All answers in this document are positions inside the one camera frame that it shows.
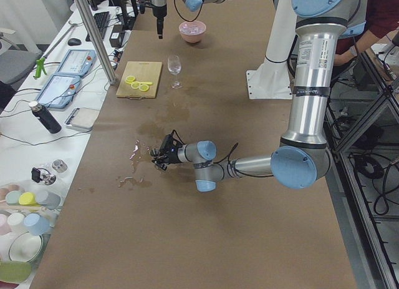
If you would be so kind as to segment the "lemon slice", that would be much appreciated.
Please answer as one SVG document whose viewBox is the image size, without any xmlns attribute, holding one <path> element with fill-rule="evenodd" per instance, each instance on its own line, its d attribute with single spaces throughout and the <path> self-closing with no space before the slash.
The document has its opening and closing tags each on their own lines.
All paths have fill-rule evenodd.
<svg viewBox="0 0 399 289">
<path fill-rule="evenodd" d="M 133 89 L 139 89 L 140 86 L 141 86 L 141 82 L 133 81 L 133 82 L 131 83 L 131 88 L 133 88 Z"/>
<path fill-rule="evenodd" d="M 135 77 L 135 76 L 127 76 L 127 77 L 125 78 L 125 82 L 126 82 L 127 84 L 131 84 L 132 82 L 135 82 L 135 80 L 136 80 L 136 77 Z"/>
<path fill-rule="evenodd" d="M 147 92 L 148 90 L 149 90 L 149 88 L 150 88 L 150 86 L 149 85 L 147 85 L 147 84 L 141 84 L 141 85 L 139 85 L 139 90 L 141 91 L 141 92 Z"/>
</svg>

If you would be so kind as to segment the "clear wine glass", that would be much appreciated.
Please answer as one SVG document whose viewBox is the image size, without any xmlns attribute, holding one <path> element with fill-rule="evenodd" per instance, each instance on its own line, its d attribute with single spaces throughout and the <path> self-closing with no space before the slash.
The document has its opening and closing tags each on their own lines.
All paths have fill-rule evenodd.
<svg viewBox="0 0 399 289">
<path fill-rule="evenodd" d="M 181 61 L 179 56 L 177 55 L 170 55 L 168 57 L 168 70 L 170 72 L 170 74 L 172 74 L 175 78 L 175 80 L 173 81 L 171 87 L 174 89 L 180 88 L 181 87 L 181 83 L 180 80 L 178 78 L 179 73 L 181 72 Z"/>
</svg>

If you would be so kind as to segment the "teach pendant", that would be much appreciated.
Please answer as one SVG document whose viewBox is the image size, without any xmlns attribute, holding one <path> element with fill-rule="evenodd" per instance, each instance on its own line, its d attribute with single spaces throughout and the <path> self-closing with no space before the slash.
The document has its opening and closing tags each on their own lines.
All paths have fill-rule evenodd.
<svg viewBox="0 0 399 289">
<path fill-rule="evenodd" d="M 37 95 L 36 101 L 48 109 L 65 109 L 73 101 L 80 83 L 80 76 L 53 74 Z"/>
<path fill-rule="evenodd" d="M 85 76 L 97 58 L 93 49 L 69 49 L 56 70 L 57 74 Z"/>
</svg>

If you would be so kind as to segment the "lemon slice far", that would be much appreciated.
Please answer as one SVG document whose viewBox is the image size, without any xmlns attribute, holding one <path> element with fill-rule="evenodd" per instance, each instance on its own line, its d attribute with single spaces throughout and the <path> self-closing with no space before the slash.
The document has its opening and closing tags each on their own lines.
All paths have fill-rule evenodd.
<svg viewBox="0 0 399 289">
<path fill-rule="evenodd" d="M 127 84 L 131 84 L 132 82 L 135 82 L 135 80 L 136 80 L 136 77 L 135 77 L 135 76 L 127 76 L 127 77 L 125 78 L 125 82 L 126 82 Z"/>
</svg>

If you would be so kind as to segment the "black computer mouse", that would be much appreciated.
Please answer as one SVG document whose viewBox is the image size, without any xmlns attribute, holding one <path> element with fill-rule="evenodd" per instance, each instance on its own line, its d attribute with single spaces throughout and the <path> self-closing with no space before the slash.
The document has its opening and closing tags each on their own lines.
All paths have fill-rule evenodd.
<svg viewBox="0 0 399 289">
<path fill-rule="evenodd" d="M 69 46 L 79 46 L 79 45 L 81 45 L 81 43 L 82 43 L 82 41 L 80 39 L 77 39 L 77 38 L 70 38 L 67 41 L 67 44 Z"/>
</svg>

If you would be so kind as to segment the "white ceramic plate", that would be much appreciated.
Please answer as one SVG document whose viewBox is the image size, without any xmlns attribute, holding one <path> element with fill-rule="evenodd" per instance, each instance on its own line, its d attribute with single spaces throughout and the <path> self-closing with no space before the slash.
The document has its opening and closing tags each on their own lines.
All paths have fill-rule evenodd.
<svg viewBox="0 0 399 289">
<path fill-rule="evenodd" d="M 43 246 L 44 239 L 41 235 L 23 233 L 12 242 L 8 252 L 9 258 L 12 261 L 33 263 Z"/>
</svg>

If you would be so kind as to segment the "steel jigger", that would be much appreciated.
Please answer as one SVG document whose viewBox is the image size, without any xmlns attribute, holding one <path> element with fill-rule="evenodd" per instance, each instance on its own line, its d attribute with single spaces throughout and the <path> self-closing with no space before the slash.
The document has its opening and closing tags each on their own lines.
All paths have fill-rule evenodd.
<svg viewBox="0 0 399 289">
<path fill-rule="evenodd" d="M 151 151 L 150 151 L 150 155 L 152 156 L 152 157 L 158 157 L 159 156 L 159 151 L 158 151 L 158 149 L 151 149 Z"/>
</svg>

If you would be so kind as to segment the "person in red shirt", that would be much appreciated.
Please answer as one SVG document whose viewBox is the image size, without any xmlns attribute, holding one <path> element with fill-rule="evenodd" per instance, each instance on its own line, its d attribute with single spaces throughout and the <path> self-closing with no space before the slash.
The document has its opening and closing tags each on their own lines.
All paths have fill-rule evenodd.
<svg viewBox="0 0 399 289">
<path fill-rule="evenodd" d="M 334 66 L 348 64 L 389 32 L 398 28 L 398 0 L 368 0 L 364 32 L 355 39 L 341 39 L 337 43 Z"/>
</svg>

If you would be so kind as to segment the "pile of clear ice cubes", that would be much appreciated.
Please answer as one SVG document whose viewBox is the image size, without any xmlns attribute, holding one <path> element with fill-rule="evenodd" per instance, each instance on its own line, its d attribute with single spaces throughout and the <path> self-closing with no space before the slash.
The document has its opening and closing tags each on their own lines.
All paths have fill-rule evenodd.
<svg viewBox="0 0 399 289">
<path fill-rule="evenodd" d="M 193 21 L 193 22 L 185 21 L 180 24 L 179 30 L 182 34 L 198 35 L 205 32 L 206 25 L 200 21 Z"/>
</svg>

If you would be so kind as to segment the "lemon slice middle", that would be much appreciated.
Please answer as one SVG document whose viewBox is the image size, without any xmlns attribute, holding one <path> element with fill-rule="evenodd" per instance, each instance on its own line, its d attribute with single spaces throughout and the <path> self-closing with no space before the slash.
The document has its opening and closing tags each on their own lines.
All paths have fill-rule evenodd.
<svg viewBox="0 0 399 289">
<path fill-rule="evenodd" d="M 133 88 L 133 89 L 139 89 L 140 86 L 141 86 L 141 82 L 133 81 L 133 82 L 131 83 L 131 88 Z"/>
</svg>

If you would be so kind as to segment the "yellow cup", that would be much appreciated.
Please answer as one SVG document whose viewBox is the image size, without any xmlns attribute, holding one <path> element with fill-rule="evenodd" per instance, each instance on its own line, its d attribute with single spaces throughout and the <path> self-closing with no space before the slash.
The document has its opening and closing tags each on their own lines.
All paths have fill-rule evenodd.
<svg viewBox="0 0 399 289">
<path fill-rule="evenodd" d="M 18 200 L 20 205 L 23 206 L 37 206 L 36 196 L 32 192 L 24 192 L 20 195 Z"/>
</svg>

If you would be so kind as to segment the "bamboo cutting board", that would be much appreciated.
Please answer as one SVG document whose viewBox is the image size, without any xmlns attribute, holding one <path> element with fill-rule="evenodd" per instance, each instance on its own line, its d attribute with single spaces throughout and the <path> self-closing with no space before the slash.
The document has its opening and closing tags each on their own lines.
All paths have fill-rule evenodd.
<svg viewBox="0 0 399 289">
<path fill-rule="evenodd" d="M 154 99 L 158 90 L 162 65 L 162 62 L 128 61 L 116 91 L 116 97 Z M 127 76 L 135 76 L 135 81 L 152 82 L 153 85 L 147 92 L 141 92 L 139 89 L 131 88 L 131 84 L 125 82 Z"/>
</svg>

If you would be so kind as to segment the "black water bottle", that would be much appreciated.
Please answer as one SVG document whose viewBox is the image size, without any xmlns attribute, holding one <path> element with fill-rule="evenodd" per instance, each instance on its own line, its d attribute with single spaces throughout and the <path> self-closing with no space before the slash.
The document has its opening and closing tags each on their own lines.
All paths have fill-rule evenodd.
<svg viewBox="0 0 399 289">
<path fill-rule="evenodd" d="M 31 108 L 32 114 L 51 134 L 56 134 L 61 131 L 61 125 L 45 106 L 34 100 L 29 102 L 29 107 Z"/>
</svg>

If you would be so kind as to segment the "teach pendant lower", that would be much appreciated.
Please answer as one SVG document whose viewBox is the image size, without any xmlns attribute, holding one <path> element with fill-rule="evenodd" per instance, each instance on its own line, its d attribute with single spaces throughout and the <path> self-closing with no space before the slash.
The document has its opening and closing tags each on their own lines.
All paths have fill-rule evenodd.
<svg viewBox="0 0 399 289">
<path fill-rule="evenodd" d="M 80 76 L 53 74 L 37 95 L 36 101 L 48 109 L 65 109 L 73 101 L 80 83 Z"/>
</svg>

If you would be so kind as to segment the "pink bowl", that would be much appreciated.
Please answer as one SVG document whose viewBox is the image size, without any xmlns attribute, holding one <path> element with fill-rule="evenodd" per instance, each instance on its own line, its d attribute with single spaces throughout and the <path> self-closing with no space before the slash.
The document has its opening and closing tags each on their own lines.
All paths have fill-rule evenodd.
<svg viewBox="0 0 399 289">
<path fill-rule="evenodd" d="M 190 44 L 195 44 L 195 43 L 198 43 L 198 42 L 200 42 L 202 40 L 202 38 L 204 37 L 205 32 L 202 33 L 202 34 L 198 34 L 198 35 L 186 35 L 186 34 L 182 34 L 180 32 L 180 35 L 181 35 L 182 39 L 185 42 L 188 42 Z"/>
</svg>

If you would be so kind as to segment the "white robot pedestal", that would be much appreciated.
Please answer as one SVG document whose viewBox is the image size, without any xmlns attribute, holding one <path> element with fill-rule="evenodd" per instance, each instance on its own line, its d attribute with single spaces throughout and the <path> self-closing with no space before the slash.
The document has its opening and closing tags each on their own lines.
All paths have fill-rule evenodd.
<svg viewBox="0 0 399 289">
<path fill-rule="evenodd" d="M 291 0 L 278 0 L 264 62 L 247 71 L 250 99 L 291 99 L 287 59 L 295 38 L 297 15 Z"/>
</svg>

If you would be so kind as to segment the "aluminium frame post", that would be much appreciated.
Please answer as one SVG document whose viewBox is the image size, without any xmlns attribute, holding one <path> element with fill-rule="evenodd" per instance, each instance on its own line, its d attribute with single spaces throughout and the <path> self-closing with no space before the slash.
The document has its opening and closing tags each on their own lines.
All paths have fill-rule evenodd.
<svg viewBox="0 0 399 289">
<path fill-rule="evenodd" d="M 82 22 L 90 36 L 92 44 L 94 45 L 95 51 L 100 60 L 100 64 L 105 71 L 105 75 L 107 76 L 110 85 L 114 85 L 114 83 L 117 81 L 117 77 L 110 63 L 110 59 L 108 58 L 103 40 L 92 15 L 91 8 L 87 0 L 74 0 L 74 2 L 79 10 Z"/>
</svg>

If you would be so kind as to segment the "teach pendant upper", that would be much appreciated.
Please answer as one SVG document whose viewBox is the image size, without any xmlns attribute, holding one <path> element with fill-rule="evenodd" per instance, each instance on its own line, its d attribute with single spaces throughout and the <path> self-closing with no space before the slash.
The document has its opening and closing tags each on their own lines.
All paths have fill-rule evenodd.
<svg viewBox="0 0 399 289">
<path fill-rule="evenodd" d="M 85 76 L 97 58 L 93 49 L 69 49 L 56 70 L 57 74 Z"/>
</svg>

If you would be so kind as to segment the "black keyboard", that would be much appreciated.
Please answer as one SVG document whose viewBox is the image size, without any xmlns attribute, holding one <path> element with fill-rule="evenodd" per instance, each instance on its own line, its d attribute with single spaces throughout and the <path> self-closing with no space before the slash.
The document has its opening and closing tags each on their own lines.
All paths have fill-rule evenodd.
<svg viewBox="0 0 399 289">
<path fill-rule="evenodd" d="M 96 23 L 97 29 L 99 30 L 102 40 L 105 38 L 105 33 L 108 27 L 108 22 L 110 19 L 110 12 L 97 12 L 94 14 L 94 21 Z"/>
</svg>

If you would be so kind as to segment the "white tray scale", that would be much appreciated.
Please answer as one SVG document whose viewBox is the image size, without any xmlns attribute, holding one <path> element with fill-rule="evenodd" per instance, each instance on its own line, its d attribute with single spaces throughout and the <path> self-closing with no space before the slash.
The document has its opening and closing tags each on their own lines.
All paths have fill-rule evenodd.
<svg viewBox="0 0 399 289">
<path fill-rule="evenodd" d="M 72 110 L 64 125 L 68 129 L 80 132 L 91 131 L 100 111 L 86 107 L 76 107 Z"/>
</svg>

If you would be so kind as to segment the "lemon slice near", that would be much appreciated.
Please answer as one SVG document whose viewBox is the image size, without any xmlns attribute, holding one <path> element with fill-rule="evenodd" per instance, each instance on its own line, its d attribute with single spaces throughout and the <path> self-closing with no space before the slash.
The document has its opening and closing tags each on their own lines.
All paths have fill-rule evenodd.
<svg viewBox="0 0 399 289">
<path fill-rule="evenodd" d="M 147 92 L 148 90 L 149 90 L 149 88 L 150 88 L 150 86 L 149 85 L 147 85 L 147 84 L 141 84 L 141 85 L 139 85 L 139 90 L 141 91 L 141 92 Z"/>
</svg>

